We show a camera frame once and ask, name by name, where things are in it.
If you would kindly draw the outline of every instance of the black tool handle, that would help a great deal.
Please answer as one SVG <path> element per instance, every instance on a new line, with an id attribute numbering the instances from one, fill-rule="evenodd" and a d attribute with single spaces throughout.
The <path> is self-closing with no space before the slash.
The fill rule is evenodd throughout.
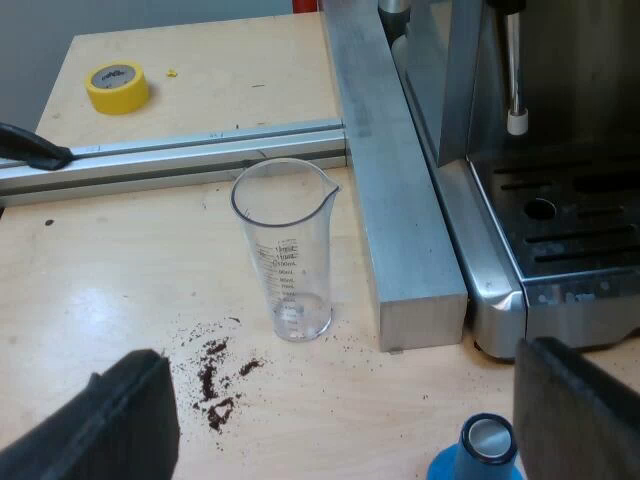
<path id="1" fill-rule="evenodd" d="M 487 3 L 503 15 L 513 15 L 527 7 L 527 0 L 487 0 Z"/>
<path id="2" fill-rule="evenodd" d="M 33 132 L 2 122 L 0 157 L 22 160 L 40 170 L 59 170 L 73 160 L 67 147 L 59 147 Z"/>

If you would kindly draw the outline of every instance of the drip tray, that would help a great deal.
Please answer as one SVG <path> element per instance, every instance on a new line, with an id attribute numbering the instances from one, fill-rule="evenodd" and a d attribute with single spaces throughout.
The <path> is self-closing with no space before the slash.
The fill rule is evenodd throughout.
<path id="1" fill-rule="evenodd" d="M 471 163 L 523 281 L 640 265 L 640 155 Z"/>

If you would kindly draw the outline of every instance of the measuring cup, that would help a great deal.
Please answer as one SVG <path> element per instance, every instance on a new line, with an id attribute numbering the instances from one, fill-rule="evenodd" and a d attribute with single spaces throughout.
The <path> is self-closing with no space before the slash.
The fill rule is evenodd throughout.
<path id="1" fill-rule="evenodd" d="M 331 323 L 329 222 L 340 186 L 318 167 L 293 158 L 247 169 L 233 184 L 275 332 L 302 342 Z"/>

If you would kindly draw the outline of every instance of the stainless steel espresso machine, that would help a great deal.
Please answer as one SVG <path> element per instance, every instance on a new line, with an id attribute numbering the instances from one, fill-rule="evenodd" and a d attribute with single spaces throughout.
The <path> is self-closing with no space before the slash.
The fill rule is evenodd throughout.
<path id="1" fill-rule="evenodd" d="M 640 2 L 414 0 L 394 59 L 482 350 L 640 327 Z"/>

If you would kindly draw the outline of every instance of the masking tape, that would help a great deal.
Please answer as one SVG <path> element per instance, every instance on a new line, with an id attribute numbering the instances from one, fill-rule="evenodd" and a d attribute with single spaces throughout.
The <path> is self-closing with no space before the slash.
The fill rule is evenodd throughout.
<path id="1" fill-rule="evenodd" d="M 133 112 L 149 99 L 142 67 L 133 62 L 102 65 L 89 72 L 84 85 L 93 107 L 109 115 Z"/>

